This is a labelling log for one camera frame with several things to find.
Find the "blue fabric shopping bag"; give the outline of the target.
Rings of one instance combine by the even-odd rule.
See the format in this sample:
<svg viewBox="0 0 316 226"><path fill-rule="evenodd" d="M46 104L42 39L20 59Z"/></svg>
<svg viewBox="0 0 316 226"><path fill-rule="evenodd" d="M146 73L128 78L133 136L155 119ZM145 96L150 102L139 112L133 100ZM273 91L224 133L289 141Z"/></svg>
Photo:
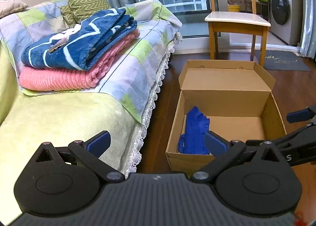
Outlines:
<svg viewBox="0 0 316 226"><path fill-rule="evenodd" d="M186 115L185 132L179 137L178 151L182 154L208 155L204 134L210 119L194 106Z"/></svg>

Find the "dark floor mat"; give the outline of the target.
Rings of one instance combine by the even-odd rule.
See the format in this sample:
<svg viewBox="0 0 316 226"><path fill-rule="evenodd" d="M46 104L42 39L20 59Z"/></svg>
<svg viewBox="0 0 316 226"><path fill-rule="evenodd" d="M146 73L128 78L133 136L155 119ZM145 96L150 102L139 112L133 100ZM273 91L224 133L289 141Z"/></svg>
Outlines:
<svg viewBox="0 0 316 226"><path fill-rule="evenodd" d="M279 50L266 51L264 68L274 71L311 71L295 53Z"/></svg>

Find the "green sofa cover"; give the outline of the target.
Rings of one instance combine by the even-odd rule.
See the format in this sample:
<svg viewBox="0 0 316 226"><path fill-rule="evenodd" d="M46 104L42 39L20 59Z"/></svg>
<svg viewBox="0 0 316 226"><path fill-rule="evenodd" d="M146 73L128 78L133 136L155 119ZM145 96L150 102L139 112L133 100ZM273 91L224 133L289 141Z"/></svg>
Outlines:
<svg viewBox="0 0 316 226"><path fill-rule="evenodd" d="M110 148L103 161L121 170L137 122L113 97L99 93L27 96L21 92L7 53L1 51L1 222L20 215L14 183L41 143L65 147L106 130Z"/></svg>

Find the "cardboard box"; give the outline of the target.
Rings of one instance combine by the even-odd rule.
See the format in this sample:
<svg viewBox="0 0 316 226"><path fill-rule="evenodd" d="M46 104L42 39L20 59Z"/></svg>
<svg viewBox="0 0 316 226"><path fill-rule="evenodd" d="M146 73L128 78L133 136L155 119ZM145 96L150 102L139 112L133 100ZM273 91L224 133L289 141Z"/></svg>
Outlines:
<svg viewBox="0 0 316 226"><path fill-rule="evenodd" d="M213 155L182 154L178 141L186 115L197 107L211 120L209 129L226 140L274 140L286 129L272 94L275 79L259 64L246 61L188 60L180 75L181 89L166 157L172 171L193 174Z"/></svg>

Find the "pink knitted blanket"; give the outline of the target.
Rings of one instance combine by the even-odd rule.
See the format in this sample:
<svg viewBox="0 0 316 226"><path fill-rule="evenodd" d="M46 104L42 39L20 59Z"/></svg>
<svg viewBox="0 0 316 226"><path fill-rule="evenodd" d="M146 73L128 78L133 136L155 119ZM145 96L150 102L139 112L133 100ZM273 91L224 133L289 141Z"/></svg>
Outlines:
<svg viewBox="0 0 316 226"><path fill-rule="evenodd" d="M106 51L88 71L70 69L34 69L24 67L19 77L21 87L31 91L54 92L91 89L108 73L115 58L140 35L139 30L127 34Z"/></svg>

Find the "white washing machine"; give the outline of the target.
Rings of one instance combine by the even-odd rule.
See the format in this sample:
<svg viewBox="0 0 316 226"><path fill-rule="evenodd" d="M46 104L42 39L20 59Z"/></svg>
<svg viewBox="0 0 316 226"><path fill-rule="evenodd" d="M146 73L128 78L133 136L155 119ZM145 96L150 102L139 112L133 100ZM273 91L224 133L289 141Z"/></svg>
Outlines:
<svg viewBox="0 0 316 226"><path fill-rule="evenodd" d="M303 0L270 0L271 32L288 45L298 45L302 33Z"/></svg>

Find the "patchwork plaid sofa throw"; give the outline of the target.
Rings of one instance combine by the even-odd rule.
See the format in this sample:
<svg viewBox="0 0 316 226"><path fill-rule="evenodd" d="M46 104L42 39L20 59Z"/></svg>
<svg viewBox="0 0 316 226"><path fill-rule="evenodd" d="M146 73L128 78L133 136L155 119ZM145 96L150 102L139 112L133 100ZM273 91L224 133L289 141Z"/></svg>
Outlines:
<svg viewBox="0 0 316 226"><path fill-rule="evenodd" d="M135 119L130 143L126 148L121 173L136 171L157 93L165 77L174 44L181 39L182 24L159 0L147 0L125 7L138 22L140 35L116 56L108 73L92 89L74 92L32 92L20 86L23 64L20 57L30 44L51 33L67 28L60 8L68 0L53 0L10 14L1 19L1 51L4 50L15 71L18 86L27 96L57 93L107 94L118 101Z"/></svg>

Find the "blue patterned fleece blanket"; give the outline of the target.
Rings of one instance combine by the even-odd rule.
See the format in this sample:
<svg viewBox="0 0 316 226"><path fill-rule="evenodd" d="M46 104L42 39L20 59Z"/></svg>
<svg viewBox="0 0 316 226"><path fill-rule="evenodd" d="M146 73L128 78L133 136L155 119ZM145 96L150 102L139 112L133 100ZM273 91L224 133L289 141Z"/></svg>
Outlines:
<svg viewBox="0 0 316 226"><path fill-rule="evenodd" d="M137 21L124 8L100 10L72 28L30 44L21 62L37 69L88 71L106 51L136 29Z"/></svg>

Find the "green chevron pillow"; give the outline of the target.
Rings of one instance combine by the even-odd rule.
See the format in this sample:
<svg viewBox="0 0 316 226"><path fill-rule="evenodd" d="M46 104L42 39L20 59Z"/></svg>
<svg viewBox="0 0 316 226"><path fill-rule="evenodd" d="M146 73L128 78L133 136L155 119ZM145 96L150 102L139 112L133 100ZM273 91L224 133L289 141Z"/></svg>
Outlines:
<svg viewBox="0 0 316 226"><path fill-rule="evenodd" d="M106 0L68 0L68 4L60 10L67 25L73 27L96 12L109 8L111 6Z"/></svg>

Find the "beige cushion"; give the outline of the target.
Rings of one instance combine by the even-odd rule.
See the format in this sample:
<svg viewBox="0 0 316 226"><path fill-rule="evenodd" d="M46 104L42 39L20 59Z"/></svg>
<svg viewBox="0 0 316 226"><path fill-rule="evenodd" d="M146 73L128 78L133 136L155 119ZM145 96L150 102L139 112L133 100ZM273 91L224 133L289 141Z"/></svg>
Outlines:
<svg viewBox="0 0 316 226"><path fill-rule="evenodd" d="M24 11L27 7L28 5L21 0L0 0L0 18Z"/></svg>

